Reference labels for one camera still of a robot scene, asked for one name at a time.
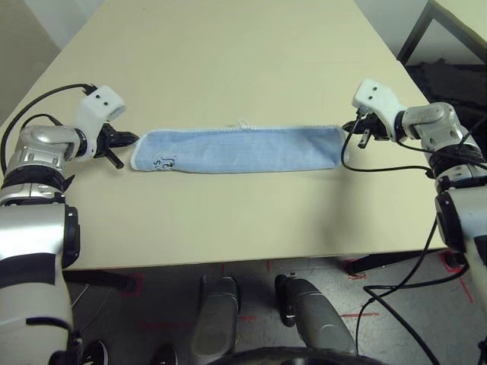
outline floor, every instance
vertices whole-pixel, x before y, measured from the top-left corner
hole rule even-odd
[[[242,309],[238,319],[237,351],[262,346],[303,346],[295,328],[280,323],[273,289],[277,274],[295,272],[317,286],[335,306],[353,333],[356,316],[367,294],[367,284],[396,284],[415,259],[349,277],[334,258],[281,259],[221,264],[117,270],[138,278],[136,294],[91,286],[74,308],[75,324],[86,342],[107,343],[110,363],[149,364],[155,349],[172,343],[181,364],[188,363],[191,334],[196,321],[199,279],[233,276],[240,285]],[[438,252],[427,256],[414,281],[451,275]],[[425,339],[442,364],[476,363],[476,344],[485,337],[487,319],[475,303],[469,273],[461,280],[387,298]],[[84,289],[69,285],[72,298]],[[384,363],[429,363],[409,333],[379,304],[368,307],[361,322],[360,353]]]

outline light blue cloth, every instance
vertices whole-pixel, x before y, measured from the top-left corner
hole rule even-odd
[[[159,130],[137,142],[134,170],[260,173],[340,166],[338,126]]]

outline table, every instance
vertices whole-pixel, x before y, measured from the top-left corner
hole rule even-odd
[[[21,102],[73,82],[110,85],[127,104],[117,130],[342,125],[363,78],[426,103],[352,0],[106,0]],[[81,93],[32,113],[71,120]],[[9,148],[14,147],[14,140]],[[350,164],[425,164],[390,142],[351,146]],[[422,171],[204,175],[141,173],[104,159],[71,165],[81,255],[72,266],[121,268],[340,256],[421,249],[434,220]],[[442,247],[436,236],[431,247]]]

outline black cable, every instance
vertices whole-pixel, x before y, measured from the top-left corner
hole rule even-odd
[[[467,271],[469,271],[469,265],[466,263],[459,272],[457,272],[457,273],[455,273],[453,275],[447,276],[446,278],[441,278],[441,279],[437,279],[437,280],[430,280],[430,281],[421,281],[419,283],[403,285],[400,288],[400,290],[403,290],[403,289],[417,289],[418,287],[430,287],[432,285],[438,285],[438,284],[447,283],[448,281],[453,281],[455,279],[458,279],[463,274],[465,274]],[[390,289],[392,287],[394,287],[394,286],[393,285],[369,285],[369,288],[372,289],[372,290],[376,290],[376,289]]]
[[[480,348],[480,356],[477,365],[482,365],[482,362],[485,361],[487,363],[487,336],[485,340],[479,343]]]
[[[426,343],[422,340],[422,338],[418,335],[418,333],[411,327],[411,325],[409,323],[407,323],[407,321],[405,319],[403,319],[391,306],[389,306],[389,304],[387,304],[382,299],[381,295],[377,295],[372,290],[377,290],[377,289],[379,289],[379,290],[384,290],[384,289],[403,290],[403,289],[413,289],[413,288],[418,288],[418,287],[429,287],[431,285],[443,284],[443,283],[446,283],[448,281],[458,279],[463,274],[465,274],[468,270],[469,270],[469,266],[466,263],[459,272],[457,272],[456,274],[447,276],[446,278],[441,278],[441,279],[431,280],[431,281],[423,281],[423,282],[414,283],[414,284],[407,284],[407,285],[403,285],[402,287],[398,287],[398,285],[367,285],[367,286],[363,287],[363,289],[365,290],[365,292],[367,292],[372,297],[371,300],[376,300],[377,302],[382,304],[384,306],[384,308],[386,308],[387,311],[389,311],[389,313],[392,314],[394,316],[394,318],[396,318],[404,326],[404,328],[418,342],[418,344],[421,346],[423,351],[425,351],[426,355],[428,356],[428,358],[430,359],[430,361],[432,363],[438,363],[438,359],[436,359],[436,357],[433,355],[431,350],[429,350]],[[359,319],[360,319],[361,315],[363,314],[365,307],[366,306],[363,306],[362,310],[358,314]]]
[[[463,144],[468,139],[468,137],[471,136],[473,131],[475,131],[478,127],[480,127],[483,123],[485,123],[485,121],[487,121],[487,116],[484,116],[483,119],[480,119],[467,133],[465,133],[465,135],[462,137],[462,139],[457,145],[457,150],[459,150],[463,146]]]
[[[49,114],[44,114],[44,113],[41,113],[41,114],[36,114],[35,116],[31,116],[30,118],[28,118],[24,124],[21,126],[21,129],[24,129],[25,127],[27,127],[27,124],[29,124],[32,120],[36,119],[36,118],[41,118],[41,117],[46,117],[47,119],[49,119],[53,125],[62,125],[62,123],[54,118],[53,116],[50,116]]]
[[[85,94],[90,94],[94,90],[96,90],[96,87],[94,85],[89,85],[89,84],[71,84],[71,85],[66,85],[66,86],[61,86],[57,87],[56,89],[52,89],[51,91],[47,91],[46,93],[40,95],[39,97],[35,98],[32,100],[30,103],[28,103],[22,110],[12,119],[10,124],[7,126],[5,129],[5,132],[2,136],[2,143],[0,143],[0,165],[2,167],[2,172],[5,175],[5,171],[7,170],[7,158],[6,158],[6,153],[5,149],[7,147],[7,140],[8,136],[10,135],[12,129],[15,127],[17,122],[24,116],[24,114],[35,104],[39,103],[41,100],[46,99],[47,97],[56,94],[60,91],[68,90],[68,89],[75,89],[81,87],[84,89]]]
[[[414,330],[413,327],[403,318],[399,315],[398,312],[396,312],[393,307],[391,307],[387,302],[382,299],[379,295],[374,293],[371,289],[368,289],[367,287],[364,287],[364,290],[373,297],[377,302],[382,304],[382,306],[387,309],[387,311],[393,315],[395,319],[397,319],[401,325],[409,332],[409,334],[416,340],[416,342],[421,346],[422,350],[426,353],[426,356],[428,356],[428,359],[433,363],[434,365],[440,365],[440,362],[436,358],[436,356],[433,354],[431,349],[427,346],[427,344],[423,341],[420,335],[418,335],[418,332]]]
[[[347,146],[349,145],[350,138],[352,137],[353,132],[355,131],[355,128],[357,127],[358,123],[360,122],[361,117],[362,117],[362,114],[357,113],[357,118],[355,119],[355,124],[353,125],[352,129],[350,130],[349,135],[347,136],[345,142],[343,143],[342,153],[341,153],[340,158],[342,160],[342,165],[344,166],[344,168],[346,168],[347,170],[358,172],[358,173],[380,173],[380,172],[386,172],[386,171],[413,170],[413,169],[425,170],[428,173],[431,172],[431,169],[429,169],[428,167],[415,166],[415,165],[399,166],[399,167],[385,167],[385,168],[380,168],[380,169],[357,169],[355,167],[350,167],[349,165],[347,165],[345,163],[345,150],[346,150]]]
[[[463,163],[469,163],[471,165],[480,167],[481,169],[487,170],[487,166],[484,166],[480,162],[475,161],[475,160],[473,160],[471,158],[468,158],[468,157],[456,156],[454,154],[445,154],[444,152],[440,152],[440,151],[425,150],[424,148],[411,147],[411,146],[408,146],[407,144],[403,144],[401,141],[396,141],[396,142],[397,142],[397,144],[399,146],[404,147],[404,148],[407,148],[408,150],[413,150],[413,151],[418,151],[418,152],[425,152],[427,154],[435,154],[437,156],[449,158],[451,160],[457,160],[457,161],[460,161],[460,162],[463,162]]]
[[[414,267],[411,269],[411,271],[407,274],[407,276],[398,285],[389,286],[387,288],[387,289],[389,289],[389,291],[382,293],[380,295],[380,297],[386,297],[387,295],[389,295],[389,294],[395,292],[396,290],[399,290],[400,288],[404,287],[404,285],[409,281],[409,279],[412,278],[412,276],[418,271],[419,266],[422,264],[424,258],[426,257],[426,254],[428,253],[429,245],[430,245],[431,240],[433,238],[434,232],[436,231],[436,227],[437,227],[437,222],[435,219],[433,222],[433,226],[430,229],[430,233],[428,235],[428,238],[426,240],[425,248],[422,250],[421,255],[419,256],[418,261],[416,261],[416,264],[414,265]],[[378,285],[376,285],[376,286],[368,285],[367,287],[369,287],[370,289],[380,289],[377,286]],[[355,327],[355,351],[357,352],[357,354],[358,354],[358,330],[360,328],[360,319],[361,319],[362,315],[364,314],[365,308],[367,308],[373,302],[374,302],[374,299],[370,299],[366,304],[364,304],[362,306],[362,308],[360,309],[360,313],[358,314],[357,325]]]

